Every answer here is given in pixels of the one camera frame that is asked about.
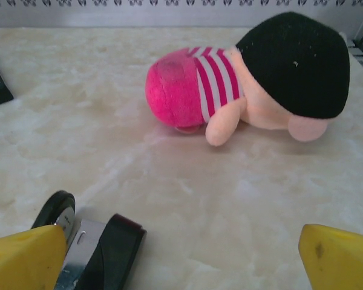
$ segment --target plush arm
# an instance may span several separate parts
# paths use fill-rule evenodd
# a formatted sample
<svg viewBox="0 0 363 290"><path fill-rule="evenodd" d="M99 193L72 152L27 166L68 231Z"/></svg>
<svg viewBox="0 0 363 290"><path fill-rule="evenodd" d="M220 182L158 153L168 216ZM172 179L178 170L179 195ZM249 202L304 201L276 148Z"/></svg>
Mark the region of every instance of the plush arm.
<svg viewBox="0 0 363 290"><path fill-rule="evenodd" d="M242 112L247 107L246 98L241 97L221 107L209 120L206 139L213 146L223 145L236 130Z"/></svg>

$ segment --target pink and white striped shirt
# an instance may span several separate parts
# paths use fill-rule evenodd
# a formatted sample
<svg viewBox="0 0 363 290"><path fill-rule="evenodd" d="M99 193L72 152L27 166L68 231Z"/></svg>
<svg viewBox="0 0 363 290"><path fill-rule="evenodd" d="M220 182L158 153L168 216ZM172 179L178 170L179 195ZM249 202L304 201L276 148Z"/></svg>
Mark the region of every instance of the pink and white striped shirt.
<svg viewBox="0 0 363 290"><path fill-rule="evenodd" d="M242 87L223 49L194 47L188 56L195 59L201 112L208 123L220 107L243 95Z"/></svg>

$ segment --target plush ear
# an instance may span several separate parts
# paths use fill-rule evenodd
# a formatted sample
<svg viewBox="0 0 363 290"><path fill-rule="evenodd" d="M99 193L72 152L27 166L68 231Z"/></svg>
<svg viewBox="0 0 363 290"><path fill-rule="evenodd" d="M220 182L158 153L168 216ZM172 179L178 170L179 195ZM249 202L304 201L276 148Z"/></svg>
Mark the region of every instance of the plush ear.
<svg viewBox="0 0 363 290"><path fill-rule="evenodd" d="M301 142L314 141L327 130L328 121L293 115L289 118L288 131Z"/></svg>
<svg viewBox="0 0 363 290"><path fill-rule="evenodd" d="M200 126L191 126L191 127L175 127L181 133L184 134L193 134L199 130Z"/></svg>
<svg viewBox="0 0 363 290"><path fill-rule="evenodd" d="M245 97L231 101L211 117L206 128L206 139L210 145L223 145L236 130L242 112L247 107Z"/></svg>

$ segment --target stapler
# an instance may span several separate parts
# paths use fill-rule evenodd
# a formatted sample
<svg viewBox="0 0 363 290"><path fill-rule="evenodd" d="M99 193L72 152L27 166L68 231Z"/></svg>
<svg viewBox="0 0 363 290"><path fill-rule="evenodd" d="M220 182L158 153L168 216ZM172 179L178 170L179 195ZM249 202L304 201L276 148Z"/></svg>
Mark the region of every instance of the stapler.
<svg viewBox="0 0 363 290"><path fill-rule="evenodd" d="M0 290L122 290L146 230L119 214L75 219L75 198L58 191L30 230L0 238Z"/></svg>

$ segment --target marble countertop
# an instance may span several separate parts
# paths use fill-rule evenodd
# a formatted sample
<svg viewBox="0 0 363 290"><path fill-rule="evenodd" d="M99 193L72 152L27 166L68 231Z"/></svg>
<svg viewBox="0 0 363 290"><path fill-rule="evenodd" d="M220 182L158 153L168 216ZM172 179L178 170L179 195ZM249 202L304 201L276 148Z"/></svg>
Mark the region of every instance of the marble countertop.
<svg viewBox="0 0 363 290"><path fill-rule="evenodd" d="M148 230L130 289L310 289L304 224L363 234L363 68L310 144L241 125L225 146L179 135L147 107L146 72L185 46L245 29L0 29L0 237L31 227L63 189L80 216Z"/></svg>

